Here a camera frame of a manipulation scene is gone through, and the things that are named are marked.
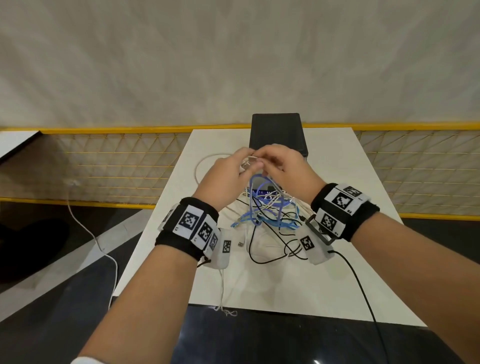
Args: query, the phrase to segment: floor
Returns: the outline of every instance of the floor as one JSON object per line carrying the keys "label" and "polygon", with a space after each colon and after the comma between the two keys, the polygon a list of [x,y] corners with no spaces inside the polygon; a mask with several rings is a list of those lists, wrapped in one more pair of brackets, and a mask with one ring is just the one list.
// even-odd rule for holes
{"label": "floor", "polygon": [[[151,211],[74,207],[73,212],[99,236],[121,275]],[[0,285],[3,363],[69,363],[107,311],[113,263],[96,250],[65,206],[0,205],[0,223],[14,229],[49,217],[69,224],[65,246],[50,266],[20,282]],[[404,223],[480,263],[475,244],[480,222]],[[385,363],[372,322],[238,311],[237,317],[226,317],[210,307],[190,305],[172,363]],[[381,331],[392,364],[462,363],[427,329],[381,324]]]}

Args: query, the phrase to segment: wristband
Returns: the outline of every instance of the wristband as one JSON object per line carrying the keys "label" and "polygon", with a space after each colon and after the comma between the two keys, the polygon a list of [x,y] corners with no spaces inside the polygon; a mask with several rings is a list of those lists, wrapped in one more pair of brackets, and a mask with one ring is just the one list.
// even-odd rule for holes
{"label": "wristband", "polygon": [[347,184],[327,184],[313,199],[312,210],[320,229],[335,239],[350,241],[365,220],[380,208],[370,197]]}
{"label": "wristband", "polygon": [[169,245],[199,261],[210,259],[221,233],[216,222],[218,212],[209,204],[186,197],[174,205],[158,227],[155,245]]}

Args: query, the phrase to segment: black box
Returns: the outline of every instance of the black box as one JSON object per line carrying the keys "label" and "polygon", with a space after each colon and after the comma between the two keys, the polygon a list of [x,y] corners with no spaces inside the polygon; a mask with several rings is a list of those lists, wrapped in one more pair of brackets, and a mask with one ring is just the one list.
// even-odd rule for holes
{"label": "black box", "polygon": [[307,143],[301,126],[300,114],[253,114],[250,148],[260,149],[267,144],[283,144],[295,149],[306,159]]}

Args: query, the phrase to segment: black floor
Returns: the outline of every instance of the black floor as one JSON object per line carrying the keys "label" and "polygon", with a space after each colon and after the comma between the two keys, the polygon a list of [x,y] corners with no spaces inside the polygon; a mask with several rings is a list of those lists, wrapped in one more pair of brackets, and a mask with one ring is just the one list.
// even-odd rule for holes
{"label": "black floor", "polygon": [[[31,220],[62,216],[64,206],[35,207]],[[26,219],[8,217],[0,222],[21,227]],[[95,234],[131,216],[136,210],[76,208],[74,213]],[[437,242],[480,262],[480,222],[406,219],[405,224]],[[121,274],[138,242],[129,240],[111,255]],[[67,254],[90,240],[72,225]],[[69,363],[82,348],[107,311],[114,278],[110,260],[101,258],[25,308],[0,322],[0,363]],[[237,310],[226,317],[209,307],[190,305],[173,363],[385,363],[372,322],[305,315]],[[425,328],[380,324],[392,364],[462,363]]]}

